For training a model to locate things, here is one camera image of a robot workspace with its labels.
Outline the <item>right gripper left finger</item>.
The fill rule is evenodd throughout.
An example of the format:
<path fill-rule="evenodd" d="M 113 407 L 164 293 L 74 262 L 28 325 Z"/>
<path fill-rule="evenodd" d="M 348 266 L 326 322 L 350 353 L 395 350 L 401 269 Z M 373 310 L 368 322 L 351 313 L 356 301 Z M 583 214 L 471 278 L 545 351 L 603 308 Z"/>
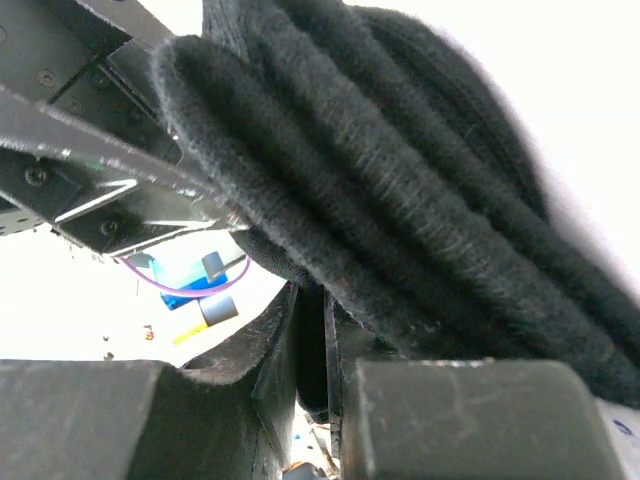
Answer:
<path fill-rule="evenodd" d="M 5 479 L 278 479 L 290 462 L 298 290 L 189 369 L 1 364 Z"/>

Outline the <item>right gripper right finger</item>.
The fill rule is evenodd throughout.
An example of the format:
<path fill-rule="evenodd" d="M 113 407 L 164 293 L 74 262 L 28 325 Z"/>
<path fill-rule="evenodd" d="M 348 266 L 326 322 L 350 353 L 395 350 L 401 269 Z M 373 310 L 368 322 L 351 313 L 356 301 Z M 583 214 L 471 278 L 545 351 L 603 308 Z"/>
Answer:
<path fill-rule="evenodd" d="M 621 479 L 596 403 L 554 361 L 407 361 L 325 301 L 346 479 Z"/>

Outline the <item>black white-striped sock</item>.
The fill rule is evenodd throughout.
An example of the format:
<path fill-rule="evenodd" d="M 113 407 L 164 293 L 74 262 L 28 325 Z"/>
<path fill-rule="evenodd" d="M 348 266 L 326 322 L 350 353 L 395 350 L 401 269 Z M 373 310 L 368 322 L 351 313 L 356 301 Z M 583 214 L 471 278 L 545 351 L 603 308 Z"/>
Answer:
<path fill-rule="evenodd" d="M 639 310 L 547 217 L 473 67 L 401 13 L 207 1 L 151 61 L 162 112 L 279 276 L 407 358 L 544 358 L 639 405 Z"/>

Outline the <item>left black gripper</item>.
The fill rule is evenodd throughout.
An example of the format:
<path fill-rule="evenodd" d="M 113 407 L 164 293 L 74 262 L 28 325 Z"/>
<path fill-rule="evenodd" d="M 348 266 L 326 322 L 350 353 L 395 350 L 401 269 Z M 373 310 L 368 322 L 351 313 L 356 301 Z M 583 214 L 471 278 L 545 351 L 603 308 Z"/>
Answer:
<path fill-rule="evenodd" d="M 127 256 L 249 223 L 162 119 L 149 66 L 170 31 L 137 1 L 1 5 L 1 233 L 48 224 Z"/>

